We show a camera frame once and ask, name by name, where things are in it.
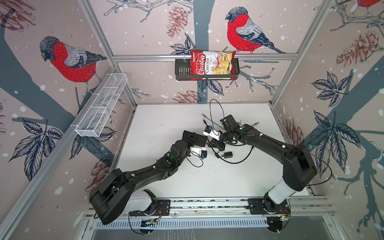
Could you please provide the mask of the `black network switch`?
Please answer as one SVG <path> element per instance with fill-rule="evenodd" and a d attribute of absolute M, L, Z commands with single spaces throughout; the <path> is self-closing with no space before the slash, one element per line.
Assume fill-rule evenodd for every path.
<path fill-rule="evenodd" d="M 208 138 L 205 135 L 200 135 L 200 134 L 192 133 L 189 131 L 184 131 L 182 140 L 188 144 L 189 148 L 194 147 L 194 146 L 205 147 Z"/>

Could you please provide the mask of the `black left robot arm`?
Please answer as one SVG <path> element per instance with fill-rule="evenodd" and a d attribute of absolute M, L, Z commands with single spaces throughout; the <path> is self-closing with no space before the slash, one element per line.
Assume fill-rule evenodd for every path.
<path fill-rule="evenodd" d="M 190 148 L 195 142 L 196 133 L 184 131 L 182 139 L 176 141 L 155 164 L 131 172 L 122 172 L 121 169 L 111 171 L 89 197 L 101 222 L 107 225 L 116 220 L 137 189 L 176 173 L 190 155 Z"/>

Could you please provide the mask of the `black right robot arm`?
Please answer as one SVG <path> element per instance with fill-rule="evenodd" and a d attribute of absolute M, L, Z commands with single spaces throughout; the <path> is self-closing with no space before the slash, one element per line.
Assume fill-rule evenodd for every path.
<path fill-rule="evenodd" d="M 219 132 L 218 136 L 212 137 L 210 148 L 224 151 L 230 143 L 240 142 L 263 151 L 282 164 L 282 179 L 263 197 L 263 210 L 266 213 L 276 213 L 287 198 L 305 189 L 318 174 L 306 146 L 283 143 L 248 124 L 241 126 L 231 115 L 221 119 L 221 124 L 225 132 Z"/>

